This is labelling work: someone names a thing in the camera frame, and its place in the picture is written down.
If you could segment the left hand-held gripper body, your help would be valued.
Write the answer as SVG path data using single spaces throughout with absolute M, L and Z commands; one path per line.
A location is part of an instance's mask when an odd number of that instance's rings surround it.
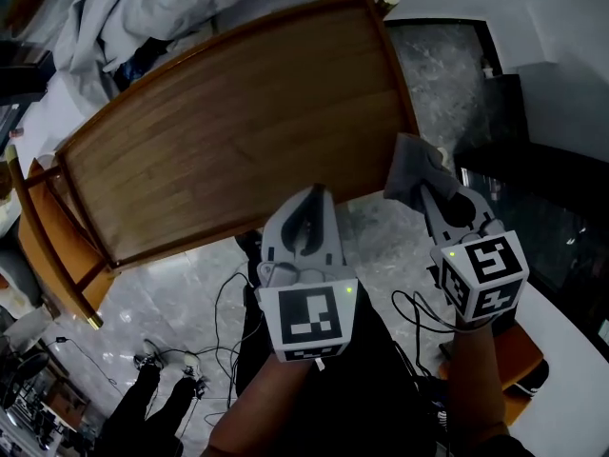
M 263 262 L 259 276 L 259 307 L 281 362 L 334 357 L 346 349 L 359 290 L 352 268 Z

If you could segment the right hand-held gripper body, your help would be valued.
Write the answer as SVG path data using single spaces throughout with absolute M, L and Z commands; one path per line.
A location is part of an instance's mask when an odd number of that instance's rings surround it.
M 438 286 L 464 322 L 501 315 L 516 307 L 529 276 L 515 231 L 453 246 L 435 246 Z

